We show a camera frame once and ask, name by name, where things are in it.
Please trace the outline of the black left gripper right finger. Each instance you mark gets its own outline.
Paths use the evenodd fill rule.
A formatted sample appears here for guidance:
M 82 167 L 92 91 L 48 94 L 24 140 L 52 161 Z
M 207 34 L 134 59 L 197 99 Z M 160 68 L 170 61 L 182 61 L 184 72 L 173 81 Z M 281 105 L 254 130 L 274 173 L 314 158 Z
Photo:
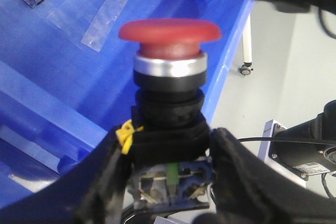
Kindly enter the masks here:
M 216 213 L 194 223 L 335 223 L 335 200 L 280 175 L 225 128 L 210 139 Z

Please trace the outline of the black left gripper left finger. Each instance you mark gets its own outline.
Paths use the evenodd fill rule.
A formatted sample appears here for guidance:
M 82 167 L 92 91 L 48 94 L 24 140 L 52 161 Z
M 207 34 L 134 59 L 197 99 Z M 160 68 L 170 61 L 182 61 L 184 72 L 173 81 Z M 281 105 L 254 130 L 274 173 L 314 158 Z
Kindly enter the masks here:
M 130 162 L 116 130 L 57 181 L 1 209 L 1 223 L 120 223 Z

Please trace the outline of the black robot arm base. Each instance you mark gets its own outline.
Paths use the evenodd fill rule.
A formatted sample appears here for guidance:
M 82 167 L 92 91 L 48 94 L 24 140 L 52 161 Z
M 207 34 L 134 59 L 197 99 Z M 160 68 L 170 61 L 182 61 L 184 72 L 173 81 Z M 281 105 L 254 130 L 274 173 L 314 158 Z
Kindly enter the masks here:
M 335 101 L 314 119 L 290 128 L 268 121 L 262 136 L 259 159 L 302 187 L 310 177 L 320 176 L 326 196 L 335 198 L 326 179 L 335 176 Z

